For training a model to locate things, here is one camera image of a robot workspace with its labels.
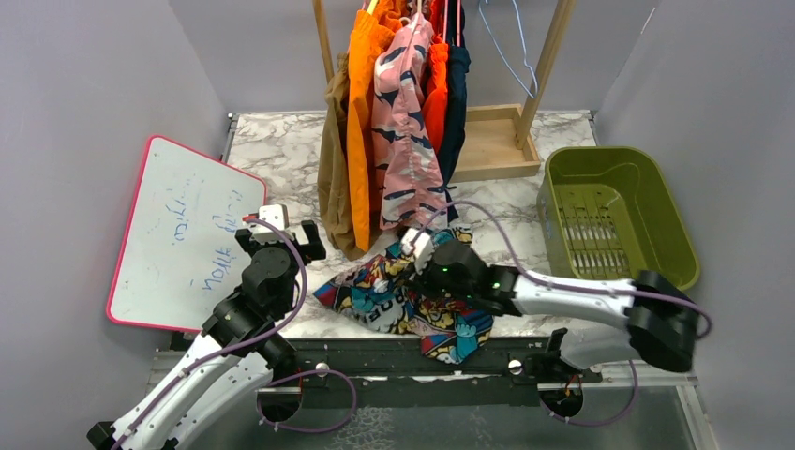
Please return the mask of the red orange shorts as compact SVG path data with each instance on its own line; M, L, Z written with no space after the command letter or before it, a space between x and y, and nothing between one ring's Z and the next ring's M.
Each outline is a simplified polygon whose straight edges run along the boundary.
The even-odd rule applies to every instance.
M425 102L422 114L427 136L436 154L439 154L444 136L448 104L447 69L449 50L446 43L448 20L446 1L431 1L428 19L432 24L434 36L427 53L427 69L424 75Z

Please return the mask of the light blue wire hanger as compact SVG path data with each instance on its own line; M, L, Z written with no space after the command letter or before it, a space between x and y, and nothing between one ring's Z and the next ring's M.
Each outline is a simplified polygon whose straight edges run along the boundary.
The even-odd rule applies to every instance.
M538 98L540 82L530 61L521 1L478 1L476 10L496 54L517 86Z

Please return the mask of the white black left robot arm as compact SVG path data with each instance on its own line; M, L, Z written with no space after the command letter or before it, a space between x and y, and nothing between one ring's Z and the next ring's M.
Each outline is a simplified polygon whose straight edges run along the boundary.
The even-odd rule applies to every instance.
M245 394L280 385L297 368L295 349L279 330L308 293L307 265L326 256L317 224L304 220L307 241L282 219L245 218L235 239L250 258L240 283L204 322L179 362L129 412L94 424L96 449L186 449Z

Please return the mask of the colourful comic print shorts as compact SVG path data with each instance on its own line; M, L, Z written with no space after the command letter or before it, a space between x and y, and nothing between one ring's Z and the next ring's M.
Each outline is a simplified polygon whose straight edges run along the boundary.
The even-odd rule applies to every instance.
M410 285L413 260L399 241L314 293L321 305L371 331L420 337L425 357L458 365L491 337L494 318L449 293L427 296Z

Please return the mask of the tan brown shorts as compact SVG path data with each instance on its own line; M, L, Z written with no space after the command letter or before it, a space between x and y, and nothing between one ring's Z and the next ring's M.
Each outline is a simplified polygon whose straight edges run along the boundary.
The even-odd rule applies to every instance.
M337 57L337 71L324 92L327 112L322 130L317 189L322 225L332 247L350 261L365 255L357 247L345 156L350 94L349 55Z

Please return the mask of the olive green plastic basket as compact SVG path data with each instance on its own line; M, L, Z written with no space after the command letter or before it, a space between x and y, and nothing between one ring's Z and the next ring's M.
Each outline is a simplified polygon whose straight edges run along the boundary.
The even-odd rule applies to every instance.
M536 200L552 275L610 280L661 274L681 291L698 256L656 161L626 146L578 146L546 160Z

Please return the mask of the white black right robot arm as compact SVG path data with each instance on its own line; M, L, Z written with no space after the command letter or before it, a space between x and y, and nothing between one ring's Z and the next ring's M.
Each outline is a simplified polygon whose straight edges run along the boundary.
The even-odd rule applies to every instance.
M400 250L414 265L411 280L422 294L449 294L496 316L551 315L592 323L559 331L541 356L552 381L594 365L640 359L668 372L693 367L700 310L666 278L644 270L635 279L588 280L543 276L485 263L459 241L434 245L426 234Z

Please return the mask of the pink framed whiteboard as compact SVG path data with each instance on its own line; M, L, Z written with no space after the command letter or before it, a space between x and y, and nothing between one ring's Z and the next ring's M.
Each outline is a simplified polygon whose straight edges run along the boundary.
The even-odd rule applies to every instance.
M266 197L261 178L164 136L150 137L108 318L166 330L200 329L239 283L248 255L234 234Z

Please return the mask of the navy blue shorts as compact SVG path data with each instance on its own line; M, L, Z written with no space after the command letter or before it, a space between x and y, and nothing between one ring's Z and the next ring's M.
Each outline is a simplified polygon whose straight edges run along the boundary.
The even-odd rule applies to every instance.
M447 102L444 116L444 128L441 149L438 154L442 179L445 187L445 199L452 201L450 182L458 165L459 156L466 140L467 84L466 76L470 69L471 57L465 46L463 30L465 13L460 1L447 1L443 33L446 50L446 87ZM458 218L458 211L453 205L447 207L447 219Z

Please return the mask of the wooden clothes rack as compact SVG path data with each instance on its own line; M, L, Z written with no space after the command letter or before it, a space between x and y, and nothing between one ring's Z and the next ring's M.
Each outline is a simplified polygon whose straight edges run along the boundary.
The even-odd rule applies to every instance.
M416 12L423 13L429 21L431 1L398 2L404 7L399 17L401 27ZM541 158L533 140L531 127L573 8L574 3L571 1L561 1L555 7L541 57L534 65L540 82L538 98L527 96L521 104L491 106L473 106L467 99L466 140L451 182L517 178L538 172ZM314 3L314 15L328 84L338 69L338 60L333 60L331 57L322 2Z

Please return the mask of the pink shark print shorts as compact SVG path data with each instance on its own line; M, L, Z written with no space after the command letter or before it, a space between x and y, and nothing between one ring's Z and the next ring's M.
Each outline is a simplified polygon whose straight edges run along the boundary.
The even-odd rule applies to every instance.
M420 86L434 30L416 12L374 66L371 132L379 225L428 222L446 204L443 176L422 114Z

